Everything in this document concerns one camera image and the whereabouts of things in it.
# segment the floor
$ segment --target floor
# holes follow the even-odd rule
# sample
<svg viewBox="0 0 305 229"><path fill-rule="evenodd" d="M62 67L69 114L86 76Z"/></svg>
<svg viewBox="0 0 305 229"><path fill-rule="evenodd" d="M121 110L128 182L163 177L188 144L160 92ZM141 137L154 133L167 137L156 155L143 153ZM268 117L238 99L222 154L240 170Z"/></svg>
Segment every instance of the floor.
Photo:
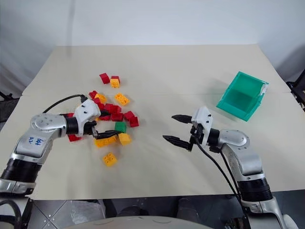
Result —
<svg viewBox="0 0 305 229"><path fill-rule="evenodd" d="M275 192L274 195L282 213L290 215L300 229L305 229L305 190ZM228 219L242 215L235 198L224 195L187 197L197 209L201 223L214 229L223 229ZM112 212L120 212L133 205L147 210L150 215L174 217L177 199L178 197L111 199L105 200L106 210L102 200L97 203L36 200L28 229L61 229L80 222L103 219L111 207Z"/></svg>

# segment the white table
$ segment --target white table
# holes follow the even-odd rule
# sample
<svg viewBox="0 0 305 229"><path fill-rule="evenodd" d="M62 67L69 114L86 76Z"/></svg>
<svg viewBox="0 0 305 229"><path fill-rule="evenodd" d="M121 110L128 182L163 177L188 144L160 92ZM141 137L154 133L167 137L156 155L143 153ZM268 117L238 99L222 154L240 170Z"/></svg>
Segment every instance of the white table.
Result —
<svg viewBox="0 0 305 229"><path fill-rule="evenodd" d="M305 114L256 45L72 47L70 58L65 57L65 49L58 47L54 50L24 91L24 96L0 132L0 169L5 168L18 138L29 127L30 118L70 94L95 89L115 102L113 95L122 92L132 101L123 111L134 111L140 118L141 126L128 128L133 139L128 146L97 148L91 136L74 143L70 143L67 137L57 139L39 172L32 198L130 198L230 193L217 168L197 147L190 153L162 138L162 135L175 135L188 140L191 125L179 123L171 116L192 115L199 106L210 109L214 116L214 128L238 129L249 135L252 147L263 160L272 191L305 188L302 176L305 173L305 154L302 153L305 148ZM166 64L172 52L176 66L174 60ZM112 53L121 53L120 58L114 58ZM183 58L185 53L188 53L187 58ZM212 56L213 61L202 55ZM251 62L249 56L255 57L255 62ZM196 75L191 66L197 66ZM230 83L238 70L270 83L262 105L248 122L215 107L225 85ZM102 84L98 75L103 72L119 75L122 87L112 89L110 85ZM174 81L174 73L181 78L187 72L190 72L188 81L194 83ZM66 101L50 113L72 112L79 103L78 99ZM101 131L113 128L113 122L101 121L97 126ZM106 167L101 162L101 157L109 151L118 157L114 167ZM224 166L219 155L213 156Z"/></svg>

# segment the black cable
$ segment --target black cable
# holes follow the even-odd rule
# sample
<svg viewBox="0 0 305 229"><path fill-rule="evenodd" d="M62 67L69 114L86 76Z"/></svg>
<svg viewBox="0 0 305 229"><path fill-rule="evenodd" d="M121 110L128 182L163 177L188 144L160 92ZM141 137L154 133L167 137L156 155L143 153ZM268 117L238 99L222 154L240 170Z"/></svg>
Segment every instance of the black cable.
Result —
<svg viewBox="0 0 305 229"><path fill-rule="evenodd" d="M239 197L239 199L242 199L242 196L241 196L241 194L240 194L239 188L238 188L238 186L237 186L237 182L236 182L236 180L235 180L235 178L234 178L234 176L233 176L233 173L232 173L231 168L230 168L229 165L228 165L227 159L225 158L225 156L224 156L223 152L221 151L221 149L219 150L219 153L220 153L221 157L223 158L224 163L225 163L225 166L227 167L227 169L228 169L228 171L229 171L229 173L230 173L230 176L231 176L232 181L233 181L233 183L234 183L234 186L235 186L235 188L236 188L238 197Z"/></svg>
<svg viewBox="0 0 305 229"><path fill-rule="evenodd" d="M11 208L14 211L15 214L15 223L14 223L14 229L21 229L22 221L21 221L21 212L18 207L18 205L11 199L6 199L0 202L0 206L8 204L11 206Z"/></svg>
<svg viewBox="0 0 305 229"><path fill-rule="evenodd" d="M213 163L216 165L216 167L217 167L217 168L219 169L219 171L222 173L222 175L224 176L225 180L228 182L228 184L229 184L231 190L233 191L233 193L234 193L234 195L235 195L235 197L236 197L238 203L240 204L240 206L241 206L241 208L242 208L242 211L243 211L243 214L244 214L244 217L245 217L246 219L248 219L247 213L246 213L246 211L245 211L245 209L244 209L244 207L243 207L243 205L242 205L242 203L241 203L241 199L238 197L238 195L237 195L237 193L235 192L235 190L234 190L234 188L233 188L233 186L232 186L232 184L231 184L229 178L228 178L227 175L224 173L223 169L220 167L220 165L217 163L217 161L215 161L215 159L214 159L211 155L209 155L209 154L202 148L202 146L201 146L200 143L199 143L198 138L196 138L195 141L196 141L196 144L197 144L198 148L199 148L199 149L200 149L200 150L201 150L201 151L202 151L211 161L213 161Z"/></svg>
<svg viewBox="0 0 305 229"><path fill-rule="evenodd" d="M83 94L75 94L75 95L71 95L71 96L68 96L64 99L61 99L59 101L57 101L56 103L54 103L53 105L49 106L43 113L47 113L49 110L51 110L53 107L55 107L56 105L68 100L68 99L71 99L71 98L75 98L75 97L80 97L81 99L83 98L86 98Z"/></svg>

